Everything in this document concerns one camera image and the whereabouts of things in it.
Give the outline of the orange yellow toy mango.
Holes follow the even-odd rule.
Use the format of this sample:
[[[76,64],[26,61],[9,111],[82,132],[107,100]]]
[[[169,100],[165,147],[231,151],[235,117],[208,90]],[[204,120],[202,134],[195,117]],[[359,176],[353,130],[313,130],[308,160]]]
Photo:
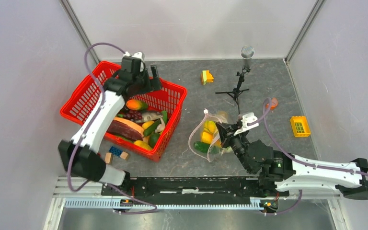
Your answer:
[[[212,143],[212,140],[213,140],[213,135],[209,132],[202,132],[201,134],[201,141],[206,143],[206,144],[211,144]]]

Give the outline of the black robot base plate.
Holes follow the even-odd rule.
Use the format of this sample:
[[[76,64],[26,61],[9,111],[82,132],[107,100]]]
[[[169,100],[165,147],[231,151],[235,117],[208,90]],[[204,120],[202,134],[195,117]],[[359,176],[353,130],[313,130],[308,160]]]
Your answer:
[[[240,205],[280,194],[273,182],[248,176],[132,177],[119,189],[155,205]]]

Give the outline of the dark green toy cucumber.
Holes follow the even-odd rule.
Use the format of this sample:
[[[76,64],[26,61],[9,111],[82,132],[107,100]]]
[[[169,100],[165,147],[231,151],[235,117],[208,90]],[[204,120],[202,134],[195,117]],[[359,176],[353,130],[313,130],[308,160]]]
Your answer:
[[[204,153],[204,154],[207,154],[208,153],[208,149],[210,147],[210,145],[208,143],[204,143],[202,141],[196,141],[194,144],[193,144],[193,147],[201,152],[201,153]]]

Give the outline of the clear zip top bag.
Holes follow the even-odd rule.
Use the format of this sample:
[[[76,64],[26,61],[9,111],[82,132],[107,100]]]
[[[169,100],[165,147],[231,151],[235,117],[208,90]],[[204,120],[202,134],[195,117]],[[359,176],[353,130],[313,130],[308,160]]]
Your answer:
[[[233,153],[231,147],[223,148],[216,124],[231,121],[225,111],[217,111],[215,114],[204,109],[204,118],[193,130],[188,139],[188,147],[196,156],[212,162],[226,153]]]

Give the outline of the yellow toy banana bunch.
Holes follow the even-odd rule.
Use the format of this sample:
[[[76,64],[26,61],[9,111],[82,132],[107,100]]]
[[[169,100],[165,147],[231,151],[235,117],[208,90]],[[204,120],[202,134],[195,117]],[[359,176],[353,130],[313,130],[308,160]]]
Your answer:
[[[206,120],[204,122],[203,131],[214,134],[217,131],[216,123],[212,120]]]

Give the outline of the red plastic shopping basket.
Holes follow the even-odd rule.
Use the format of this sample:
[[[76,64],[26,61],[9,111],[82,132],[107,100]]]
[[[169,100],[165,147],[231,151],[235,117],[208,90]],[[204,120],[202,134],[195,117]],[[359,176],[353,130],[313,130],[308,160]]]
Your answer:
[[[182,107],[187,95],[185,87],[161,79],[162,89],[133,98],[148,104],[151,110],[166,111],[168,122],[153,150],[145,150],[133,142],[106,133],[104,138],[130,152],[159,161],[171,136],[173,135],[182,113]],[[99,101],[100,90],[90,75],[87,75],[72,93],[68,101],[60,109],[60,114],[79,125],[83,125],[93,108]]]

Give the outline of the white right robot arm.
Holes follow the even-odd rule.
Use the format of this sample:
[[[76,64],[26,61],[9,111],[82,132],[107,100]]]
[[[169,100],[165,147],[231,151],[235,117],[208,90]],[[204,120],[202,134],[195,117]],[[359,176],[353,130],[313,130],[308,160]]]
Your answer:
[[[236,124],[216,124],[222,147],[230,147],[246,172],[258,176],[258,191],[269,196],[291,190],[330,191],[352,200],[368,200],[368,161],[335,163],[283,153],[261,140],[249,142]]]

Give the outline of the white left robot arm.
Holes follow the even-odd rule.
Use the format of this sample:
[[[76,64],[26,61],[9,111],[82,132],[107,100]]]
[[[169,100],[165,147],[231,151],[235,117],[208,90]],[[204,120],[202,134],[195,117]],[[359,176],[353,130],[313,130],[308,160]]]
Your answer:
[[[105,163],[97,152],[114,117],[128,99],[161,89],[157,67],[151,66],[151,71],[153,77],[149,76],[142,52],[126,52],[115,76],[99,84],[99,100],[82,127],[71,140],[62,140],[58,145],[68,183],[76,175],[88,181],[113,184],[119,195],[130,192],[131,182],[125,178],[126,172]]]

